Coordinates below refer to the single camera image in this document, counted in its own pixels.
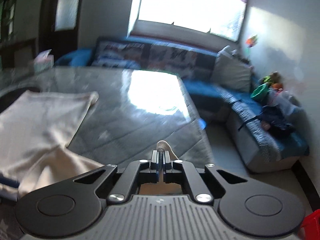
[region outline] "backpack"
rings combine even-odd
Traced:
[[[244,125],[256,119],[269,123],[270,129],[268,132],[276,138],[285,138],[295,131],[295,128],[291,123],[287,122],[277,106],[264,106],[259,115],[245,121],[238,131],[240,131]]]

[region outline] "green plastic basket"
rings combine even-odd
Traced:
[[[257,102],[261,102],[265,96],[268,94],[269,88],[267,84],[262,84],[258,86],[251,94],[251,98]]]

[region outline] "floor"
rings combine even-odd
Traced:
[[[227,130],[221,124],[210,123],[206,133],[215,157],[215,164],[241,176],[251,177],[261,182],[279,187],[300,198],[306,209],[306,215],[312,213],[310,204],[291,170],[263,174],[251,174],[245,167]]]

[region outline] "ribbed gray plate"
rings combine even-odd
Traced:
[[[36,239],[24,236],[23,240]],[[195,204],[186,195],[134,195],[128,203],[110,206],[91,228],[70,240],[248,240],[233,231],[211,206]],[[298,240],[294,235],[286,240]]]

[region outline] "black baseboard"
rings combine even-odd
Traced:
[[[298,182],[300,183],[302,190],[304,191],[312,211],[320,209],[320,196],[313,185],[311,179],[309,178],[307,172],[303,168],[300,161],[297,161],[291,168],[292,172],[296,176]]]

